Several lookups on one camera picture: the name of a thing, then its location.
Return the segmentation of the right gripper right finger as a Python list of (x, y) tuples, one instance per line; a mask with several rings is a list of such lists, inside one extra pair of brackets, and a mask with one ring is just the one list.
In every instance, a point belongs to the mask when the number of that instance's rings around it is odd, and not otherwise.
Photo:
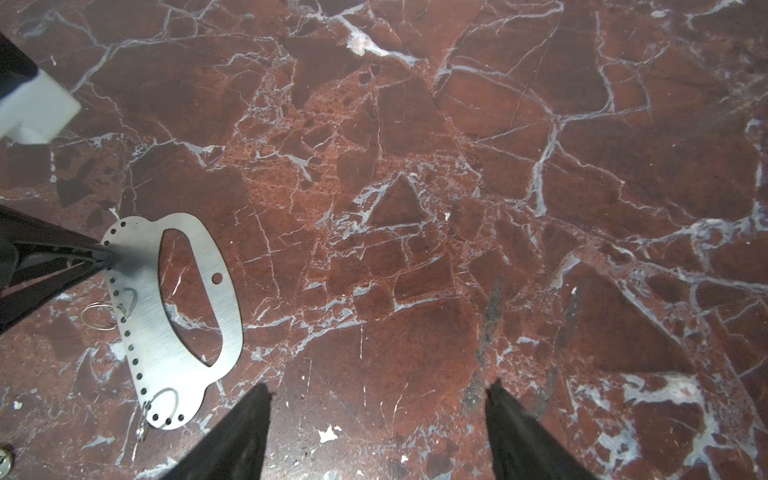
[(596, 479), (499, 379), (486, 390), (485, 423), (497, 479)]

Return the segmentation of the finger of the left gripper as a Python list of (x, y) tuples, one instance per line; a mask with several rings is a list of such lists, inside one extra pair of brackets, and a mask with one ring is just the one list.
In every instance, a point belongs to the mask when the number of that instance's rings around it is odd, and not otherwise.
[(114, 263), (114, 252), (97, 239), (5, 206), (1, 207), (1, 237), (21, 246), (22, 256), (50, 253), (99, 264)]
[(6, 333), (49, 300), (69, 288), (108, 270), (116, 264), (114, 256), (100, 260), (56, 258), (37, 265), (15, 268), (1, 281), (1, 332)]

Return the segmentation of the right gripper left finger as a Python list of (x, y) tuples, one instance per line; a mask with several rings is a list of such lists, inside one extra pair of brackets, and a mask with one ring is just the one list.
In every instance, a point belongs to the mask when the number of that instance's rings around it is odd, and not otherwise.
[(272, 398), (255, 385), (163, 479), (260, 479)]

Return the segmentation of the steel key organizer plate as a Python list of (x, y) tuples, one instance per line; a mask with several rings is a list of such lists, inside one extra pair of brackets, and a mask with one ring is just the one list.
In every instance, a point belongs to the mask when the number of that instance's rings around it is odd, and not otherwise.
[[(168, 230), (187, 237), (222, 336), (219, 356), (210, 365), (182, 343), (164, 309), (159, 254)], [(225, 261), (204, 224), (188, 213), (156, 221), (119, 219), (102, 243), (117, 257), (105, 283), (144, 418), (157, 429), (178, 429), (195, 416), (208, 386), (233, 369), (243, 349), (242, 317)]]

